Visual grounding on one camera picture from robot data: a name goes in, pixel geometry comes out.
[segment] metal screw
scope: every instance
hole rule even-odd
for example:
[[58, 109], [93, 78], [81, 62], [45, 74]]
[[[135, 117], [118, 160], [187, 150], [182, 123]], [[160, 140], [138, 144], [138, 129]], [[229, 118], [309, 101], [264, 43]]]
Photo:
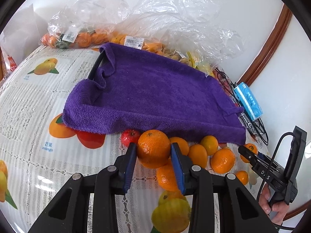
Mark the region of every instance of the metal screw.
[[227, 174], [227, 178], [228, 178], [229, 180], [234, 180], [234, 179], [235, 179], [235, 175], [234, 175], [233, 173], [228, 173], [228, 174]]
[[80, 173], [75, 173], [74, 175], [73, 175], [73, 179], [74, 180], [78, 180], [78, 179], [80, 179], [81, 178], [81, 174]]
[[199, 167], [199, 166], [197, 166], [197, 165], [194, 165], [194, 166], [191, 167], [191, 169], [192, 169], [193, 171], [195, 171], [195, 172], [198, 172], [198, 171], [201, 170], [201, 167]]
[[109, 172], [114, 172], [117, 168], [115, 166], [108, 166], [107, 170]]

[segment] human hand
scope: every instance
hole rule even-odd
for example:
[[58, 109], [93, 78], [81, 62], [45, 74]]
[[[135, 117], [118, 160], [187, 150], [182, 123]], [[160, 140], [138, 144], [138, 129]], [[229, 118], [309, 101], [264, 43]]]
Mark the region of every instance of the human hand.
[[[259, 196], [259, 205], [262, 207], [262, 209], [264, 210], [266, 214], [269, 214], [271, 212], [271, 208], [268, 204], [268, 199], [270, 198], [270, 195], [271, 194], [270, 194], [269, 186], [266, 183]], [[271, 221], [275, 224], [281, 225], [289, 208], [290, 206], [287, 205], [284, 201], [273, 204], [272, 211], [275, 211], [278, 213], [275, 215], [275, 217]]]

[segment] black gripper frame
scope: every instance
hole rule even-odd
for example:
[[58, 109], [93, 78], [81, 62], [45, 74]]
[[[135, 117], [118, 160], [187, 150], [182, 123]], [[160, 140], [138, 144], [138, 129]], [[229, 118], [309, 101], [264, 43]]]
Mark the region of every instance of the black gripper frame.
[[98, 174], [75, 173], [57, 192], [29, 230], [29, 233], [87, 233], [90, 194], [94, 193], [93, 233], [118, 233], [115, 195], [128, 191], [136, 162], [136, 144], [113, 166]]
[[[173, 158], [178, 158], [179, 165]], [[214, 233], [214, 193], [218, 194], [221, 233], [277, 233], [270, 219], [245, 186], [228, 173], [225, 177], [210, 174], [194, 166], [172, 144], [171, 158], [183, 195], [193, 195], [189, 233]]]
[[[271, 200], [270, 207], [274, 203], [284, 201], [287, 205], [292, 203], [297, 196], [297, 182], [296, 176], [304, 156], [304, 149], [306, 147], [307, 132], [299, 127], [295, 127], [293, 133], [296, 138], [291, 142], [290, 155], [287, 160], [285, 169], [276, 161], [272, 162], [270, 171], [267, 175], [266, 182], [275, 191]], [[254, 154], [244, 146], [238, 148], [238, 152], [244, 156], [252, 166], [252, 170], [264, 179], [271, 158], [258, 152]]]

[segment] black cable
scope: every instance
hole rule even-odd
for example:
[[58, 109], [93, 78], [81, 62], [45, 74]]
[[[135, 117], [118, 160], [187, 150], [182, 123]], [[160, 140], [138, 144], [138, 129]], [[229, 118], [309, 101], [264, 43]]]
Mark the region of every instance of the black cable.
[[[260, 188], [259, 188], [259, 190], [258, 190], [257, 198], [256, 198], [257, 202], [259, 202], [259, 197], [260, 197], [260, 194], [261, 194], [261, 190], [262, 190], [262, 188], [263, 188], [263, 185], [265, 184], [265, 180], [266, 180], [266, 178], [267, 178], [267, 176], [268, 176], [268, 174], [269, 174], [269, 171], [270, 171], [270, 169], [271, 169], [271, 166], [272, 166], [272, 163], [273, 163], [274, 158], [275, 158], [275, 156], [276, 156], [276, 153], [277, 153], [277, 151], [278, 151], [278, 149], [279, 149], [279, 147], [280, 147], [280, 144], [281, 144], [283, 138], [286, 137], [286, 136], [288, 136], [288, 135], [293, 136], [293, 137], [295, 138], [295, 141], [297, 142], [297, 137], [296, 137], [296, 135], [295, 135], [294, 133], [292, 133], [292, 132], [286, 132], [286, 133], [284, 133], [284, 134], [280, 137], [279, 142], [277, 143], [277, 145], [276, 145], [276, 147], [275, 147], [275, 150], [274, 150], [274, 152], [273, 152], [273, 155], [272, 155], [270, 164], [269, 164], [269, 166], [268, 166], [268, 168], [267, 168], [265, 177], [262, 179], [262, 183], [261, 183]], [[283, 230], [294, 230], [294, 229], [295, 229], [295, 228], [291, 228], [291, 227], [280, 226], [280, 225], [277, 225], [277, 224], [275, 224], [275, 223], [273, 223], [273, 224], [274, 224], [274, 226], [275, 226], [276, 228], [283, 229]]]
[[[240, 100], [233, 93], [234, 92], [233, 88], [236, 87], [236, 83], [233, 84], [232, 82], [229, 82], [228, 79], [227, 79], [227, 75], [224, 72], [220, 71], [218, 68], [216, 68], [215, 70], [217, 71], [217, 78], [218, 78], [218, 81], [220, 82], [220, 84], [234, 98], [236, 103], [239, 104], [239, 106], [242, 106], [240, 104]], [[222, 83], [222, 79], [224, 79], [227, 82], [227, 84], [230, 87], [231, 91], [229, 91], [227, 86]], [[268, 134], [266, 132], [265, 126], [263, 125], [263, 122], [262, 122], [261, 118], [258, 118], [257, 120], [252, 121], [251, 118], [249, 117], [248, 113], [247, 112], [244, 112], [244, 113], [247, 116], [249, 122], [252, 124], [253, 128], [255, 129], [255, 131], [257, 132], [257, 135], [262, 140], [262, 142], [265, 145], [268, 145], [269, 144], [269, 137], [268, 137]], [[263, 136], [260, 133], [263, 133], [266, 136], [266, 139], [264, 139]]]
[[286, 227], [286, 226], [278, 225], [278, 224], [275, 224], [275, 223], [273, 223], [273, 224], [274, 224], [274, 226], [276, 228], [279, 228], [279, 229], [282, 229], [282, 230], [294, 230], [295, 229], [295, 228], [292, 228], [292, 227]]

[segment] small red apple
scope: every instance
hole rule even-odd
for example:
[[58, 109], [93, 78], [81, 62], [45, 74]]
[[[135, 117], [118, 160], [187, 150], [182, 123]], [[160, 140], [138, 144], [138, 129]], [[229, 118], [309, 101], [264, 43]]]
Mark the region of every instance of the small red apple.
[[137, 130], [125, 130], [121, 134], [121, 143], [126, 147], [128, 147], [131, 142], [137, 144], [140, 135], [140, 132]]

